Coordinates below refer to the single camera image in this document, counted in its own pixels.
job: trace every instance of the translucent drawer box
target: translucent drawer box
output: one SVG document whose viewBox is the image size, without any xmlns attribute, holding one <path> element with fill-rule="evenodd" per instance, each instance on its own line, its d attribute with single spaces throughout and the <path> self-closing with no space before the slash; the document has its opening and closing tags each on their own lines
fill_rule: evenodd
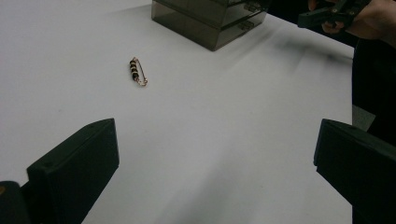
<svg viewBox="0 0 396 224">
<path fill-rule="evenodd" d="M 216 50 L 261 24 L 269 4 L 270 1 L 155 0 L 151 18 Z"/>
</svg>

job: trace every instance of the gold pin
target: gold pin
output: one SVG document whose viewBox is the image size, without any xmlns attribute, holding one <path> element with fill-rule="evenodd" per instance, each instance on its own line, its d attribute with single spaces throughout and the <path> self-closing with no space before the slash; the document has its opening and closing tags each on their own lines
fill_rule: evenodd
<svg viewBox="0 0 396 224">
<path fill-rule="evenodd" d="M 130 69 L 131 69 L 131 75 L 132 79 L 137 82 L 140 86 L 147 86 L 148 80 L 145 77 L 145 74 L 143 73 L 142 65 L 140 64 L 139 60 L 136 57 L 133 57 L 132 60 L 129 62 Z M 139 71 L 142 74 L 143 80 L 140 80 L 139 78 Z"/>
</svg>

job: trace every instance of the person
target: person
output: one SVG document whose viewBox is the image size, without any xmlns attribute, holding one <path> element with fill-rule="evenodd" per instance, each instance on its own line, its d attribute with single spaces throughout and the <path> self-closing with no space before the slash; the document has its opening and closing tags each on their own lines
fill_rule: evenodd
<svg viewBox="0 0 396 224">
<path fill-rule="evenodd" d="M 316 6 L 316 0 L 308 0 L 309 10 Z M 344 28 L 340 21 L 321 26 L 328 34 Z M 352 103 L 375 115 L 368 133 L 396 146 L 396 1 L 372 0 L 346 32 L 360 39 L 352 65 Z"/>
</svg>

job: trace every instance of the white table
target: white table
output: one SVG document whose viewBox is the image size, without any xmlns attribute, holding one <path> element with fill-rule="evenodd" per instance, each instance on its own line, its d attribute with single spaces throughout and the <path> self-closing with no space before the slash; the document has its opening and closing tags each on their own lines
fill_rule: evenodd
<svg viewBox="0 0 396 224">
<path fill-rule="evenodd" d="M 351 122 L 353 49 L 267 15 L 211 52 L 150 3 L 0 1 L 1 180 L 115 118 L 120 168 L 84 223 L 351 223 L 313 156 L 321 119 Z"/>
</svg>

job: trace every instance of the beaded safety pin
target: beaded safety pin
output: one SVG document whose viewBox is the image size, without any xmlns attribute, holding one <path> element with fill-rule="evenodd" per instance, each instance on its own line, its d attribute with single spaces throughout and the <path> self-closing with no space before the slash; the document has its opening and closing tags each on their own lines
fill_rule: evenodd
<svg viewBox="0 0 396 224">
<path fill-rule="evenodd" d="M 131 74 L 132 74 L 132 79 L 137 82 L 140 86 L 146 86 L 148 84 L 148 80 L 145 77 L 145 74 L 143 73 L 142 65 L 140 64 L 139 60 L 136 57 L 133 57 L 132 60 L 129 62 L 130 69 L 131 69 Z M 139 78 L 139 72 L 137 70 L 137 66 L 139 65 L 139 69 L 142 73 L 142 78 L 143 80 L 140 80 Z"/>
</svg>

